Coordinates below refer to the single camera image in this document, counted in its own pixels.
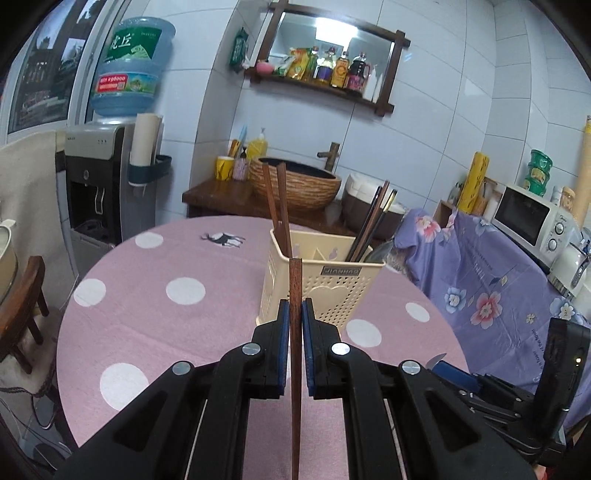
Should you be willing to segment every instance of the purple floral cloth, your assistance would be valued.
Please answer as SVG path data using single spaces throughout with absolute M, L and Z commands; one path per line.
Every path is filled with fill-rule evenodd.
M 415 284 L 452 327 L 470 372 L 489 373 L 534 392 L 550 318 L 591 328 L 534 261 L 481 218 L 455 210 L 441 228 L 424 210 L 411 210 L 395 247 L 406 250 Z M 589 363 L 566 426 L 591 412 Z

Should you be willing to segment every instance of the white polka dot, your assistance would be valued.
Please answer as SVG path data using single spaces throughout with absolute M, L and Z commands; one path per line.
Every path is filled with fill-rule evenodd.
M 135 244 L 140 248 L 156 248 L 162 245 L 164 237 L 157 233 L 144 232 L 135 237 Z
M 429 312 L 418 303 L 409 302 L 406 304 L 406 309 L 407 313 L 419 322 L 425 323 L 431 319 Z
M 203 300 L 205 287 L 194 278 L 176 278 L 166 285 L 166 295 L 179 305 L 192 305 Z
M 107 287 L 97 278 L 87 278 L 74 290 L 74 300 L 81 307 L 92 307 L 105 298 Z
M 117 411 L 123 410 L 148 386 L 144 373 L 135 365 L 114 364 L 100 376 L 100 393 Z
M 359 346 L 378 346 L 382 343 L 382 334 L 371 322 L 361 319 L 353 319 L 347 323 L 347 335 Z

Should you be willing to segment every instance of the pink flower print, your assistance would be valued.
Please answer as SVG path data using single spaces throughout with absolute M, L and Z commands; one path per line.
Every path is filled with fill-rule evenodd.
M 480 325 L 486 330 L 503 312 L 503 307 L 499 305 L 500 301 L 501 294 L 497 291 L 491 293 L 490 297 L 486 293 L 481 293 L 476 301 L 476 312 L 470 317 L 470 323 Z
M 439 224 L 429 215 L 417 217 L 417 232 L 430 244 L 435 240 L 437 233 L 441 231 Z

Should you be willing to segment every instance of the round table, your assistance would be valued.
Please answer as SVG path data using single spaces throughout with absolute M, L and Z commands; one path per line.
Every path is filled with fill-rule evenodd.
M 270 220 L 181 220 L 103 257 L 74 291 L 57 345 L 64 413 L 81 445 L 173 363 L 218 361 L 250 341 L 269 254 Z M 374 360 L 425 364 L 439 353 L 467 370 L 443 316 L 386 267 L 342 332 Z M 300 477 L 348 478 L 340 400 L 308 397 L 303 375 Z M 290 381 L 279 400 L 251 402 L 244 480 L 288 479 Z

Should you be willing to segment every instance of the yellow cup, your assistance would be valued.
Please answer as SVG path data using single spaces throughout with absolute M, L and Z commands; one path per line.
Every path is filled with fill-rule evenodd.
M 231 180 L 234 171 L 232 157 L 218 157 L 216 159 L 216 180 Z

